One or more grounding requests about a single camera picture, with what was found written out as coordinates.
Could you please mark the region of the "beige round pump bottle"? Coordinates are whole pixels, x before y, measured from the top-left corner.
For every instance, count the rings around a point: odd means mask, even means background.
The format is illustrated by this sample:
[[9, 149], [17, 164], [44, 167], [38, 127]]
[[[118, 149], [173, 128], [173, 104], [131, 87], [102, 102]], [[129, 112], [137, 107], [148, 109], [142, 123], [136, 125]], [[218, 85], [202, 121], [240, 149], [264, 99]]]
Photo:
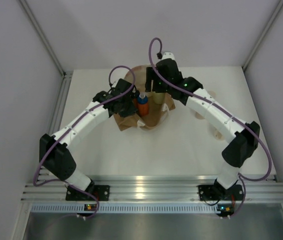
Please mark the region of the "beige round pump bottle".
[[[213, 98], [215, 99], [216, 98], [216, 92], [214, 92], [213, 90], [208, 90], [207, 93]], [[202, 116], [201, 114], [199, 114], [198, 112], [195, 112], [195, 117], [199, 120], [204, 120], [205, 117]]]

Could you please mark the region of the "cream pump bottle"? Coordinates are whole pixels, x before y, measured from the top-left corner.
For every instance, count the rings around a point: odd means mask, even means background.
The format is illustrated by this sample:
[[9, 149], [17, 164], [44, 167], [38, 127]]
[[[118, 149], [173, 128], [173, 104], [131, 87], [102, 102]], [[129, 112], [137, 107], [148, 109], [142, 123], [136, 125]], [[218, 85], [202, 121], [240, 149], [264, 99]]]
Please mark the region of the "cream pump bottle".
[[220, 141], [223, 141], [225, 139], [223, 134], [215, 127], [213, 127], [213, 136]]

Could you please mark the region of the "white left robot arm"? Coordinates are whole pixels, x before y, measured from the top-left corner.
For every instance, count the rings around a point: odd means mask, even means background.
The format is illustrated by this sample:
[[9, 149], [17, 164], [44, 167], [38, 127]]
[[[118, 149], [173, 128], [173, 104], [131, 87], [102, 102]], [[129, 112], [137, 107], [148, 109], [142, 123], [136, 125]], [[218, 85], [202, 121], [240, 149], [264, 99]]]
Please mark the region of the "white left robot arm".
[[114, 114], [125, 117], [137, 109], [132, 100], [134, 85], [122, 78], [109, 91], [98, 92], [86, 109], [64, 128], [52, 135], [44, 134], [39, 140], [39, 163], [58, 180], [77, 189], [84, 200], [94, 196], [94, 181], [82, 173], [72, 151], [95, 127]]

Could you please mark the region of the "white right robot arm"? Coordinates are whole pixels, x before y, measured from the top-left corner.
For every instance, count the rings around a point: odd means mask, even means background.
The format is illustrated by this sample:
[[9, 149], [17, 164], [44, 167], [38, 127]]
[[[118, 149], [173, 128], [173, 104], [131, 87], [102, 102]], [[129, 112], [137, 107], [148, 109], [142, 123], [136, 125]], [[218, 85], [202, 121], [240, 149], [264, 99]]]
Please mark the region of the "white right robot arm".
[[228, 145], [221, 155], [225, 163], [214, 183], [214, 193], [221, 199], [232, 194], [232, 186], [244, 162], [258, 147], [260, 126], [253, 121], [235, 121], [235, 118], [216, 107], [215, 99], [193, 77], [183, 77], [177, 63], [171, 58], [160, 60], [155, 67], [146, 68], [146, 92], [167, 93], [174, 100], [199, 113], [225, 138]]

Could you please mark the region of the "orange bottle blue cap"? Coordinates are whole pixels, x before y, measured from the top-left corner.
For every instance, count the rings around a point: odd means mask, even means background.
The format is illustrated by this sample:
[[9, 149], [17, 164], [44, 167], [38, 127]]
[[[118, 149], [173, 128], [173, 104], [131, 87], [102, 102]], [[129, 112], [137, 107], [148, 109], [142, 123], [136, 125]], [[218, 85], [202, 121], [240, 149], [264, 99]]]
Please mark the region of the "orange bottle blue cap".
[[136, 92], [133, 97], [133, 103], [137, 108], [137, 114], [144, 117], [149, 114], [149, 98], [145, 92]]

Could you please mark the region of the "yellow-green pump bottle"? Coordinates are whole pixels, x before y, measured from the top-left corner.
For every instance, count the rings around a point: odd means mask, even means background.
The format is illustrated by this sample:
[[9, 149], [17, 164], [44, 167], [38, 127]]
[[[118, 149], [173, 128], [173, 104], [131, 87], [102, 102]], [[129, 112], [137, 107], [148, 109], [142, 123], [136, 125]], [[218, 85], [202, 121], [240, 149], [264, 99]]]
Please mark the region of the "yellow-green pump bottle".
[[165, 102], [165, 97], [166, 97], [166, 94], [164, 92], [161, 92], [161, 93], [153, 92], [152, 93], [153, 102], [157, 105], [162, 105]]

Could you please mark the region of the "left aluminium frame post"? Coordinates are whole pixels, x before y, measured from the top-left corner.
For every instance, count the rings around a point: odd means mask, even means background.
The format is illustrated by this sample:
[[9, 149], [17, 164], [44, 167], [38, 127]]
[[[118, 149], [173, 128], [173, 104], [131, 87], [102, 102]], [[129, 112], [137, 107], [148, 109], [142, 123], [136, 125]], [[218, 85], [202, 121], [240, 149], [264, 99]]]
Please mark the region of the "left aluminium frame post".
[[53, 50], [52, 45], [49, 42], [43, 28], [41, 27], [40, 23], [38, 22], [34, 12], [32, 11], [29, 3], [27, 0], [17, 0], [18, 4], [20, 5], [21, 9], [25, 13], [27, 19], [29, 20], [30, 24], [32, 25], [36, 35], [38, 36], [40, 42], [42, 43], [43, 47], [45, 48], [48, 56], [52, 60], [55, 68], [57, 69], [58, 73], [64, 77], [66, 72], [62, 67], [55, 51]]

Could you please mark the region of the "aluminium frame post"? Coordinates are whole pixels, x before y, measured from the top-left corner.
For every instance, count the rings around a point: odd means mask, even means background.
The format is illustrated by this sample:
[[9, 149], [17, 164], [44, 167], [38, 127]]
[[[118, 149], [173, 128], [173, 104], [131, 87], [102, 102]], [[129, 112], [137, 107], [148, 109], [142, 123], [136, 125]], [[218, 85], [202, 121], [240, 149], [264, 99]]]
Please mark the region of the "aluminium frame post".
[[259, 33], [256, 41], [254, 42], [251, 50], [249, 51], [247, 57], [243, 65], [241, 66], [242, 71], [245, 73], [246, 70], [249, 68], [250, 64], [254, 60], [254, 57], [258, 53], [259, 49], [261, 48], [263, 42], [266, 40], [269, 32], [271, 31], [272, 27], [275, 25], [278, 17], [280, 16], [281, 12], [283, 11], [283, 0], [278, 0], [274, 9], [271, 11], [271, 14], [266, 19], [267, 21], [263, 25], [261, 32]]
[[41, 27], [40, 23], [38, 22], [34, 12], [32, 11], [29, 3], [27, 0], [17, 0], [18, 4], [20, 5], [21, 9], [25, 13], [27, 19], [29, 20], [30, 24], [32, 25], [36, 35], [38, 36], [40, 42], [42, 43], [43, 47], [45, 48], [48, 56], [52, 60], [55, 68], [57, 69], [58, 73], [64, 77], [66, 72], [62, 67], [55, 51], [53, 50], [52, 45], [49, 42], [43, 28]]

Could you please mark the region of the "aluminium mounting rail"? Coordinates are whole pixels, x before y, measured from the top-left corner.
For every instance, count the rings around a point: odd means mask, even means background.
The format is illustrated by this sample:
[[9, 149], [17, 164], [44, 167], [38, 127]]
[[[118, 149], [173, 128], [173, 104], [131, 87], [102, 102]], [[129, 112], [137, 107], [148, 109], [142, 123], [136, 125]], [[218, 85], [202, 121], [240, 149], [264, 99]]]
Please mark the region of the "aluminium mounting rail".
[[[198, 203], [199, 185], [213, 184], [212, 176], [96, 176], [97, 185], [109, 185], [110, 202], [123, 203]], [[273, 179], [246, 181], [247, 203], [283, 203], [283, 182]], [[67, 189], [62, 182], [43, 186], [25, 185], [23, 202], [63, 202]]]

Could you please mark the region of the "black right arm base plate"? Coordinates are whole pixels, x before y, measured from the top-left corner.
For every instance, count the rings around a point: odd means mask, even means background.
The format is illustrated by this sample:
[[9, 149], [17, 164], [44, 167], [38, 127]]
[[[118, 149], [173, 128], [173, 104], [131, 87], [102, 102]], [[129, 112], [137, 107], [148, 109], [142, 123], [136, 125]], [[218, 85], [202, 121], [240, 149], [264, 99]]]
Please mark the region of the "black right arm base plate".
[[244, 198], [244, 190], [239, 184], [235, 184], [229, 189], [224, 189], [216, 184], [202, 184], [197, 188], [200, 201], [241, 201]]

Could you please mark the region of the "right aluminium frame post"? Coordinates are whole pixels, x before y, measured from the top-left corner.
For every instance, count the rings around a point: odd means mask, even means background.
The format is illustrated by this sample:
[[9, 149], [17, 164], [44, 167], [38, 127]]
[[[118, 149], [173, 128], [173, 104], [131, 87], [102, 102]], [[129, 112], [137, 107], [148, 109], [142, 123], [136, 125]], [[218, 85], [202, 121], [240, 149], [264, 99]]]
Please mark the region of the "right aluminium frame post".
[[266, 19], [267, 21], [263, 25], [261, 32], [259, 33], [256, 41], [254, 42], [251, 50], [249, 51], [247, 57], [243, 65], [241, 66], [242, 71], [245, 73], [246, 70], [249, 68], [250, 64], [254, 60], [254, 57], [258, 53], [259, 49], [261, 48], [263, 42], [266, 40], [269, 32], [271, 31], [272, 27], [275, 25], [278, 17], [280, 16], [281, 12], [283, 11], [283, 0], [278, 0], [274, 9], [271, 11], [271, 14]]

